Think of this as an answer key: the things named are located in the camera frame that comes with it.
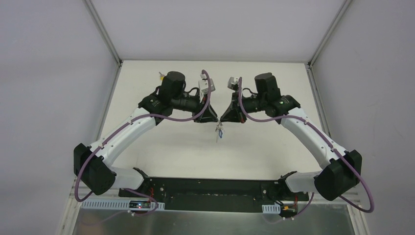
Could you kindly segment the metal keyring carabiner plate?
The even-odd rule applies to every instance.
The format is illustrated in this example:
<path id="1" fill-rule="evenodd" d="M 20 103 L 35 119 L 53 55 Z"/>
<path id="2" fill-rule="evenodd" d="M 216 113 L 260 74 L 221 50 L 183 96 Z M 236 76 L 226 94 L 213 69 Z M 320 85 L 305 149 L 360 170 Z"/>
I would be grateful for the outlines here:
<path id="1" fill-rule="evenodd" d="M 218 121 L 215 127 L 215 133 L 216 133 L 216 143 L 218 143 L 222 138 L 224 134 L 224 128 L 221 121 Z"/>

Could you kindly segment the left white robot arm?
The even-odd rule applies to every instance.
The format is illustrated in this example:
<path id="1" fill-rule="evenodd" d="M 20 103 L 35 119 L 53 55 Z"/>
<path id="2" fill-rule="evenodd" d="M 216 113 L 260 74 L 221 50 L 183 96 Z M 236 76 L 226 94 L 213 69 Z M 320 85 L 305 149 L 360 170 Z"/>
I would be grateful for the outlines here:
<path id="1" fill-rule="evenodd" d="M 102 195 L 112 188 L 130 189 L 137 198 L 149 193 L 144 173 L 137 169 L 115 167 L 120 154 L 138 137 L 159 125 L 163 120 L 196 123 L 217 122 L 217 114 L 210 105 L 215 91 L 213 80 L 205 70 L 201 72 L 198 86 L 186 91 L 185 75 L 168 72 L 162 82 L 138 107 L 111 133 L 86 145 L 78 144 L 73 151 L 73 171 L 76 175 L 75 196 L 79 184 L 84 183 L 95 195 Z"/>

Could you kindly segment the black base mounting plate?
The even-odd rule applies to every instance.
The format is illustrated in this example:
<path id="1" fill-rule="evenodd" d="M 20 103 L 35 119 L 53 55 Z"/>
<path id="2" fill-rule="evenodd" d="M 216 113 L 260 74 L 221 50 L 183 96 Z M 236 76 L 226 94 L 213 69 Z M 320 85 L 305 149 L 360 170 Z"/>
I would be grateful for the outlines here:
<path id="1" fill-rule="evenodd" d="M 293 193 L 279 181 L 229 180 L 144 176 L 136 190 L 163 203 L 165 210 L 260 213 L 275 202 L 306 202 L 309 196 Z"/>

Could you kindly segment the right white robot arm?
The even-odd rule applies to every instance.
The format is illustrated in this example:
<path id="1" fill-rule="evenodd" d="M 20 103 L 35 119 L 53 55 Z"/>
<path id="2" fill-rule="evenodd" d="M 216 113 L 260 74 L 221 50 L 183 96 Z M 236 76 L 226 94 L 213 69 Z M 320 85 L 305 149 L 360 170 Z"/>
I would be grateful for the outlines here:
<path id="1" fill-rule="evenodd" d="M 297 192 L 317 192 L 324 199 L 333 201 L 359 184 L 356 174 L 361 173 L 362 156 L 356 150 L 347 151 L 328 135 L 322 133 L 309 119 L 304 109 L 290 95 L 281 95 L 272 73 L 254 78 L 256 92 L 249 97 L 242 95 L 240 81 L 231 77 L 228 88 L 233 90 L 231 103 L 221 122 L 245 123 L 247 114 L 264 111 L 289 130 L 309 150 L 321 171 L 300 173 L 292 171 L 279 179 L 278 195 L 285 201 Z"/>

